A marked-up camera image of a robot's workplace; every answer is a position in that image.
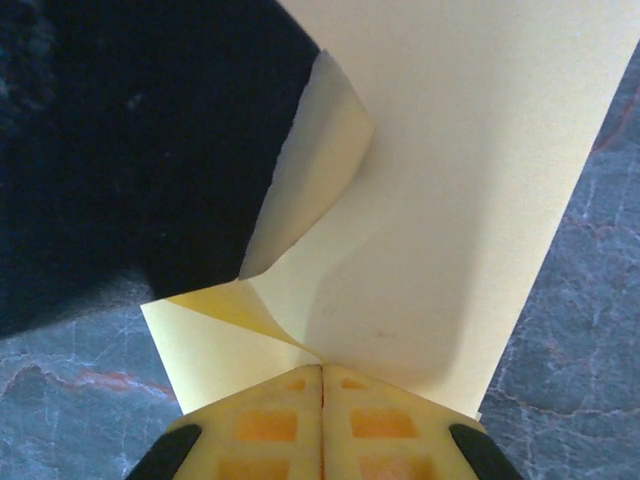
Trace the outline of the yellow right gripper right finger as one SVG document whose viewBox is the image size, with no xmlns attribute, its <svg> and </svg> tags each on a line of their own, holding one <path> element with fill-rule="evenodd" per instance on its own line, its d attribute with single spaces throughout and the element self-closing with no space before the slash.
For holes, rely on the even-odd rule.
<svg viewBox="0 0 640 480">
<path fill-rule="evenodd" d="M 471 417 L 335 364 L 323 366 L 326 479 L 513 479 Z"/>
</svg>

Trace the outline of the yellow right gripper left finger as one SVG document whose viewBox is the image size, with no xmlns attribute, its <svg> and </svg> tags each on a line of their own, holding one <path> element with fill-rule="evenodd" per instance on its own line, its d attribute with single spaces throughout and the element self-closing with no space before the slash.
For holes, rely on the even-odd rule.
<svg viewBox="0 0 640 480">
<path fill-rule="evenodd" d="M 297 367 L 170 425 L 130 479 L 319 479 L 322 367 Z"/>
</svg>

